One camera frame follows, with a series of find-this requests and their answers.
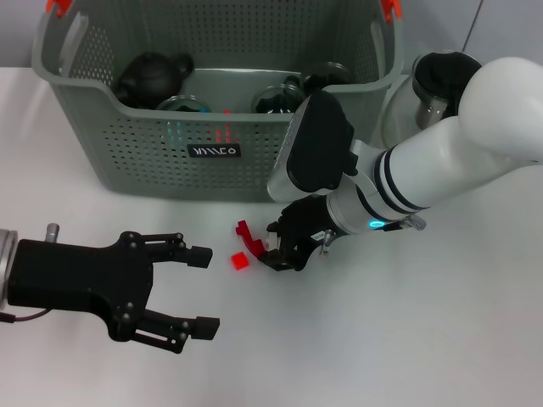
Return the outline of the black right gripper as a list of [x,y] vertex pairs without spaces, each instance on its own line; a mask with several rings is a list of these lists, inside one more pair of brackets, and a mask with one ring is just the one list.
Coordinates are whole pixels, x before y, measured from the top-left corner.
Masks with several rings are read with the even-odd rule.
[[295,201],[266,227],[268,250],[258,260],[275,271],[303,270],[324,240],[313,236],[326,231],[332,232],[332,239],[340,237],[340,229],[328,213],[325,196]]

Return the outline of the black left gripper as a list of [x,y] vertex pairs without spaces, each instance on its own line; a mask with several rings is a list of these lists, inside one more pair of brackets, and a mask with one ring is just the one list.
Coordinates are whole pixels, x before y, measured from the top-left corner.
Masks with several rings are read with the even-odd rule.
[[126,231],[104,248],[23,239],[8,278],[8,304],[93,314],[116,342],[134,338],[180,354],[189,338],[213,340],[221,322],[215,317],[189,319],[145,310],[152,263],[208,268],[212,256],[211,248],[189,247],[180,232]]

